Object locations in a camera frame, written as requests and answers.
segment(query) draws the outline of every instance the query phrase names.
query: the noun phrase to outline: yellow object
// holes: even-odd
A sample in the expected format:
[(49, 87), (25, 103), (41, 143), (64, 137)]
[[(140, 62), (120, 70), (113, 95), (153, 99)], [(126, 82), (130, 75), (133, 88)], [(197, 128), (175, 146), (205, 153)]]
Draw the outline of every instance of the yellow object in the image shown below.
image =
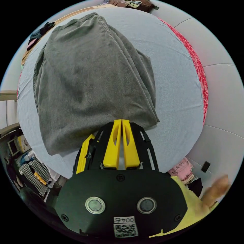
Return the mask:
[(124, 145), (124, 159), (125, 169), (129, 167), (138, 167), (140, 160), (135, 146), (135, 141), (130, 127), (129, 120), (122, 120), (123, 127), (123, 145)]
[(196, 222), (200, 221), (201, 219), (205, 218), (218, 205), (218, 203), (216, 202), (211, 207), (211, 209), (209, 209), (207, 206), (203, 207), (201, 199), (198, 198), (188, 188), (186, 188), (185, 185), (182, 183), (182, 181), (177, 176), (172, 176), (171, 178), (173, 180), (175, 180), (175, 182), (181, 188), (183, 195), (185, 197), (185, 200), (186, 200), (188, 210), (187, 210), (185, 216), (183, 217), (183, 219), (181, 220), (181, 222), (179, 223), (179, 225), (175, 229), (173, 229), (167, 233), (163, 233), (163, 230), (161, 230), (161, 233), (150, 236), (150, 237), (163, 236), (163, 235), (171, 234), (176, 231), (185, 229), (185, 228), (195, 224)]
[(119, 167), (119, 151), (121, 141), (121, 123), (122, 120), (114, 121), (112, 132), (110, 134), (108, 146), (103, 160), (104, 167), (111, 167), (118, 169)]
[(34, 173), (34, 176), (41, 182), (43, 183), (44, 185), (46, 185), (47, 183), (40, 177), (40, 175), (38, 175), (38, 173)]
[(77, 169), (76, 169), (76, 174), (83, 172), (85, 170), (85, 165), (86, 165), (86, 155), (87, 155), (87, 151), (88, 151), (88, 146), (89, 146), (89, 141), (90, 139), (94, 139), (94, 135), (90, 135), (83, 143), (82, 143), (82, 147), (81, 147), (81, 153), (79, 156), (79, 160), (78, 160), (78, 165), (77, 165)]

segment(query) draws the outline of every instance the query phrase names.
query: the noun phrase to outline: screw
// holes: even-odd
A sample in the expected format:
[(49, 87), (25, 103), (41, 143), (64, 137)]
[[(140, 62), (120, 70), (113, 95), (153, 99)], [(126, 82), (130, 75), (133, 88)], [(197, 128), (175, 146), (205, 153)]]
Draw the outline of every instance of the screw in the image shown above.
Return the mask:
[(122, 174), (119, 174), (119, 175), (117, 175), (116, 179), (117, 179), (117, 181), (124, 181), (125, 180), (125, 176), (122, 175)]
[(65, 222), (68, 222), (68, 221), (69, 221), (69, 218), (68, 218), (65, 214), (62, 214), (62, 215), (61, 215), (61, 218), (62, 218), (62, 220), (65, 221)]
[(180, 219), (181, 219), (180, 214), (178, 214), (178, 215), (175, 216), (175, 221), (179, 221)]

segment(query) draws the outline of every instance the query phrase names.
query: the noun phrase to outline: pink clothing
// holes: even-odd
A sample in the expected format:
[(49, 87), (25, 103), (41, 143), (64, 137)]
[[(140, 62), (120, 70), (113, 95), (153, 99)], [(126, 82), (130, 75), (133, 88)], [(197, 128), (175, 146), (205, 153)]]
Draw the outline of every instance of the pink clothing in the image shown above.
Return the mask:
[(175, 165), (169, 174), (171, 176), (178, 176), (181, 181), (187, 180), (192, 175), (192, 164), (188, 161), (187, 158), (183, 158), (177, 165)]

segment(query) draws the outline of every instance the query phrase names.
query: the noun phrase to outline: sticker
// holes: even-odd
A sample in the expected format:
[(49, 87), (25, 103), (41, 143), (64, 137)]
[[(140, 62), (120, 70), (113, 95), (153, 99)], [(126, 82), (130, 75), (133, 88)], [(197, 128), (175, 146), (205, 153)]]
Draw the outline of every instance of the sticker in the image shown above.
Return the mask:
[(138, 236), (135, 217), (114, 217), (114, 235), (119, 238)]

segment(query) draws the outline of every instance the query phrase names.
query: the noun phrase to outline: qr code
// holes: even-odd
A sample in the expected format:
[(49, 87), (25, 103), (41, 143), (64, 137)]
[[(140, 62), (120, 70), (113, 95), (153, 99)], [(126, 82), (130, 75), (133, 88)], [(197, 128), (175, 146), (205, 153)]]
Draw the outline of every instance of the qr code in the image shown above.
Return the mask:
[(130, 224), (114, 224), (115, 237), (133, 237), (138, 236), (135, 223)]

